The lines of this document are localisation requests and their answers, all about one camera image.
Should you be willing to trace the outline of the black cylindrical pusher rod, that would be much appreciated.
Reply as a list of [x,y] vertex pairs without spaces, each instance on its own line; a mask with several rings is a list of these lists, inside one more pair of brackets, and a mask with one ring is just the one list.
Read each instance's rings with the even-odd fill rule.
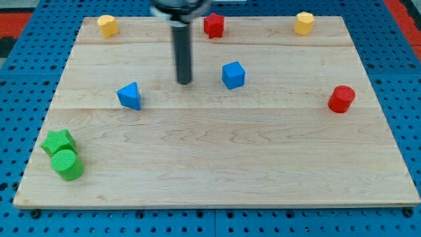
[[190,25],[172,27],[176,79],[181,85],[192,81]]

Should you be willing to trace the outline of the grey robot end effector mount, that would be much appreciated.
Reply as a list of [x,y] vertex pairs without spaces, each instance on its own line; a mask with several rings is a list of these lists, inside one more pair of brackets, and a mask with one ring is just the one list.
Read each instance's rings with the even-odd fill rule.
[[190,23],[206,13],[212,0],[152,0],[153,16],[171,23]]

